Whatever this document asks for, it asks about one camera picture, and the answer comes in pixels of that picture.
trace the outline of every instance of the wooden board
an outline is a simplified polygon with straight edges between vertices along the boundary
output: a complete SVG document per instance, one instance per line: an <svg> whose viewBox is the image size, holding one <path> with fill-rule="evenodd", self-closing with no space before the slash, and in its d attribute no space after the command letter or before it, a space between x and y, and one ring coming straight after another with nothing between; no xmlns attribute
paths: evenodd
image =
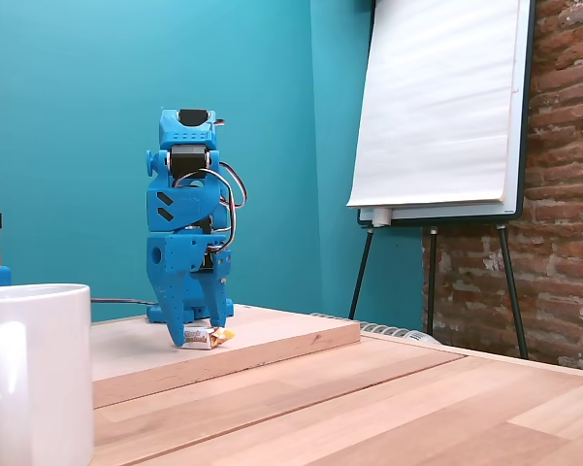
<svg viewBox="0 0 583 466"><path fill-rule="evenodd" d="M178 349L144 317L93 325L96 408L360 340L357 322L236 306L237 336L212 350Z"/></svg>
<svg viewBox="0 0 583 466"><path fill-rule="evenodd" d="M95 411L91 466L136 464L461 357L364 340L107 406Z"/></svg>
<svg viewBox="0 0 583 466"><path fill-rule="evenodd" d="M583 377L468 356L142 464L569 466L582 414Z"/></svg>

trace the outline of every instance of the teal wall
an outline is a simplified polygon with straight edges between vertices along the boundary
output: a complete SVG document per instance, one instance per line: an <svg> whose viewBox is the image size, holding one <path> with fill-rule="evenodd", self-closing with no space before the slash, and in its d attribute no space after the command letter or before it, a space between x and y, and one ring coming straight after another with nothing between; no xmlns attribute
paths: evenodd
<svg viewBox="0 0 583 466"><path fill-rule="evenodd" d="M100 297L153 299L145 151L157 147L161 108L203 107L227 120L221 153L250 192L231 296L344 315L364 242L344 203L366 66L365 7L0 0L2 253L15 282L88 283ZM420 242L383 233L359 316L414 326ZM142 311L100 305L93 313Z"/></svg>
<svg viewBox="0 0 583 466"><path fill-rule="evenodd" d="M371 0L311 0L324 313L349 312L366 233L345 208L353 178L371 35ZM356 317L421 328L419 229L375 232Z"/></svg>

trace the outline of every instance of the white mug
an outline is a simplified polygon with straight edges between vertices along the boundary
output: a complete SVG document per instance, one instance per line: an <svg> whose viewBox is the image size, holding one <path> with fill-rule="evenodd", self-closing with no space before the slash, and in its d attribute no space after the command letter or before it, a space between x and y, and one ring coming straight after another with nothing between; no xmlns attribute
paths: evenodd
<svg viewBox="0 0 583 466"><path fill-rule="evenodd" d="M0 466L86 466L93 456L90 289L0 287Z"/></svg>

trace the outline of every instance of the brick wall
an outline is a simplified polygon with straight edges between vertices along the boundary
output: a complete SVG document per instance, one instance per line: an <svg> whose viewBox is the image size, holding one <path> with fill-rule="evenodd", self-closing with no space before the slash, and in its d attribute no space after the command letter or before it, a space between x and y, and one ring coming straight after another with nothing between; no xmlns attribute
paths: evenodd
<svg viewBox="0 0 583 466"><path fill-rule="evenodd" d="M525 212L509 246L531 358L583 368L583 0L538 0ZM429 235L425 232L425 269ZM440 228L436 337L517 355L496 230Z"/></svg>

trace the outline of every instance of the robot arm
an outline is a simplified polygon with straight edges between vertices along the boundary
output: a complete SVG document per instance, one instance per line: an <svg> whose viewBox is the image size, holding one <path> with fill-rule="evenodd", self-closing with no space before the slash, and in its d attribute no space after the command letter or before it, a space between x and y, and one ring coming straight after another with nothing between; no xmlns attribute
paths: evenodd
<svg viewBox="0 0 583 466"><path fill-rule="evenodd" d="M235 210L246 195L239 177L219 160L220 124L214 112L165 110L160 151L147 153L148 174L157 175L146 196L153 233L146 243L146 271L159 303L148 308L147 315L152 322L166 323L178 347L185 343L185 323L209 317L212 326L223 327L233 315L233 302L226 297L229 246L235 238ZM242 188L240 205L220 175L221 167Z"/></svg>

